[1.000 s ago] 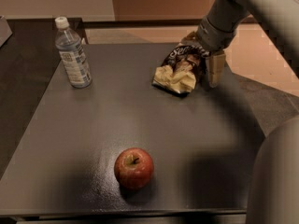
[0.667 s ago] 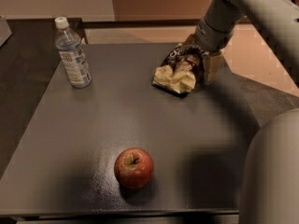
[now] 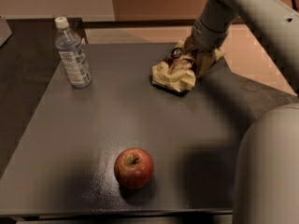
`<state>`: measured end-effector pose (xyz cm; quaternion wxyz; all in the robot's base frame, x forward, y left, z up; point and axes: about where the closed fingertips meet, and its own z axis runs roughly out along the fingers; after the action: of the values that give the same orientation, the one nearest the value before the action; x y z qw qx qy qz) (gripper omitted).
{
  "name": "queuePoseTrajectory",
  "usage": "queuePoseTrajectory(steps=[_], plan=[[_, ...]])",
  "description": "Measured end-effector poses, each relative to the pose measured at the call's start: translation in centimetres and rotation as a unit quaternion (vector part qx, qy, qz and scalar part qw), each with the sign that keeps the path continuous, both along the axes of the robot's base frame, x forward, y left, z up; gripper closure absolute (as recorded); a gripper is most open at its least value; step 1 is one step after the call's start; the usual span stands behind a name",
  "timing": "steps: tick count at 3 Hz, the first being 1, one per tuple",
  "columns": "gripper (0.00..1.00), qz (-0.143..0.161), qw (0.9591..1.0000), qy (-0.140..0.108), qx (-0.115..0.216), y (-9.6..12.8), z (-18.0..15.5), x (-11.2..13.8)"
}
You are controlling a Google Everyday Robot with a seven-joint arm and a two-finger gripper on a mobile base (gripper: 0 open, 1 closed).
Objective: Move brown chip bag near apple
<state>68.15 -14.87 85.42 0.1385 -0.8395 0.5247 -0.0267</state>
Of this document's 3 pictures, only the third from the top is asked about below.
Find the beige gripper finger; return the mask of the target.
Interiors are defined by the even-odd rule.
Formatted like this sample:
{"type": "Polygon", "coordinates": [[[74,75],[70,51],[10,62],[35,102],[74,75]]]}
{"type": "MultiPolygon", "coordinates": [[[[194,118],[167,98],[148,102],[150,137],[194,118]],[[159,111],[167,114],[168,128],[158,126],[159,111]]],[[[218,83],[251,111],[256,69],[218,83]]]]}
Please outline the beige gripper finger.
{"type": "Polygon", "coordinates": [[[196,76],[198,78],[204,77],[209,68],[217,60],[216,50],[212,51],[200,51],[196,56],[196,76]]]}

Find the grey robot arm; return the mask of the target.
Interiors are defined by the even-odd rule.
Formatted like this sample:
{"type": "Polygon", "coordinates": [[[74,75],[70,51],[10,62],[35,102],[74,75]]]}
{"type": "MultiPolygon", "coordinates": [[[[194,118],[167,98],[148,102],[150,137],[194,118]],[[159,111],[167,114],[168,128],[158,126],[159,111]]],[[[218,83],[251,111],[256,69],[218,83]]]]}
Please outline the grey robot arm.
{"type": "MultiPolygon", "coordinates": [[[[299,92],[299,14],[281,0],[206,0],[192,36],[220,47],[240,18],[260,50],[232,60],[239,75],[286,95],[299,92]]],[[[275,107],[245,132],[235,166],[232,224],[299,224],[299,104],[275,107]]]]}

